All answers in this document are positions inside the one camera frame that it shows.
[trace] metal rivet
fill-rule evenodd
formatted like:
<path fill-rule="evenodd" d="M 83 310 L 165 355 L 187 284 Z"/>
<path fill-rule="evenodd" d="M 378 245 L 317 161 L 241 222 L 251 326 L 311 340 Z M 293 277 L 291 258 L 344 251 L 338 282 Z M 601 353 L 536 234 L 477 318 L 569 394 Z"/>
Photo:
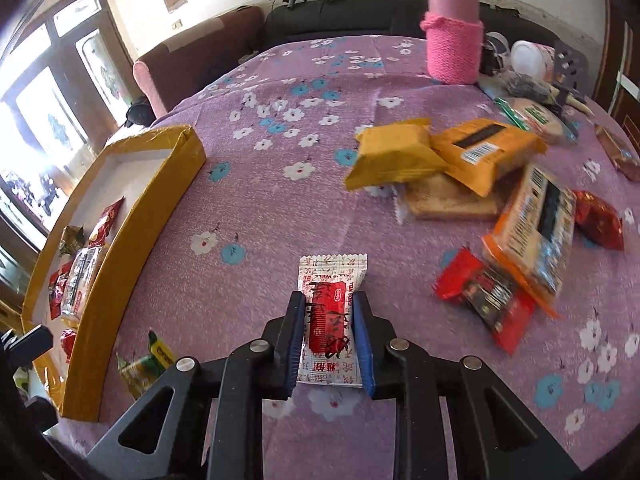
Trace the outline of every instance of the metal rivet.
<path fill-rule="evenodd" d="M 256 339 L 255 341 L 251 341 L 249 345 L 251 352 L 264 352 L 267 348 L 269 348 L 269 343 L 264 339 Z"/>
<path fill-rule="evenodd" d="M 469 355 L 462 359 L 462 364 L 469 370 L 479 370 L 482 366 L 482 361 L 475 355 Z"/>
<path fill-rule="evenodd" d="M 396 337 L 389 342 L 389 346 L 391 346 L 393 350 L 401 352 L 409 348 L 409 342 L 401 337 Z"/>
<path fill-rule="evenodd" d="M 178 368 L 181 372 L 188 372 L 189 370 L 193 370 L 193 367 L 196 365 L 196 361 L 191 359 L 190 357 L 183 357 L 176 364 L 175 367 Z"/>

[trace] thermos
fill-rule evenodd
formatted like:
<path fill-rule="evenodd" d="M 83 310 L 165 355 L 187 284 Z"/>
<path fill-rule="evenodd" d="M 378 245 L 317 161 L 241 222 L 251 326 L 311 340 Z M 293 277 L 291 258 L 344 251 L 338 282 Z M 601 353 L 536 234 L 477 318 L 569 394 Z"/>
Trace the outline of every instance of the thermos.
<path fill-rule="evenodd" d="M 429 0 L 420 24 L 427 37 L 429 75 L 447 84 L 478 79 L 483 28 L 478 0 Z"/>

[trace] brown sofa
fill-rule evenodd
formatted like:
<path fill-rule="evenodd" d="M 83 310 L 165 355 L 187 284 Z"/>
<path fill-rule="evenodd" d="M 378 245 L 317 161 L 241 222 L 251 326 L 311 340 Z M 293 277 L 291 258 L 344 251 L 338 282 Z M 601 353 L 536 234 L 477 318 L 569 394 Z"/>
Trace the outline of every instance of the brown sofa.
<path fill-rule="evenodd" d="M 175 34 L 140 56 L 133 77 L 156 117 L 238 66 L 258 50 L 264 15 L 259 7 L 239 7 Z"/>

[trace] orange and clear snack package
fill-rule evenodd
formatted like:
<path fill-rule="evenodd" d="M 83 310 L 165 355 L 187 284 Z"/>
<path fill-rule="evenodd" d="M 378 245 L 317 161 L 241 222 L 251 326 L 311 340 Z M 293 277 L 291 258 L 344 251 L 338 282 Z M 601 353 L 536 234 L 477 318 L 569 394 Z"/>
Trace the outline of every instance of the orange and clear snack package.
<path fill-rule="evenodd" d="M 479 196 L 494 183 L 523 167 L 546 144 L 536 134 L 489 119 L 475 119 L 432 135 L 431 147 L 449 163 L 446 173 Z"/>
<path fill-rule="evenodd" d="M 548 171 L 529 164 L 493 231 L 484 256 L 507 270 L 551 317 L 574 236 L 575 195 Z"/>
<path fill-rule="evenodd" d="M 367 128 L 356 140 L 358 158 L 344 179 L 349 191 L 419 180 L 448 167 L 430 148 L 428 119 Z"/>

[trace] pink knitted sleeve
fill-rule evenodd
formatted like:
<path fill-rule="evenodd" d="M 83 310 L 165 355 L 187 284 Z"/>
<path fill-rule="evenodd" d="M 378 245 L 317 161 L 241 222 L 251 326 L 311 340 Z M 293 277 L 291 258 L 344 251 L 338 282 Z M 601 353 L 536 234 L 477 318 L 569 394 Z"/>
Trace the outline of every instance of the pink knitted sleeve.
<path fill-rule="evenodd" d="M 484 27 L 482 22 L 424 15 L 420 28 L 427 33 L 427 70 L 446 84 L 473 84 L 478 80 Z"/>

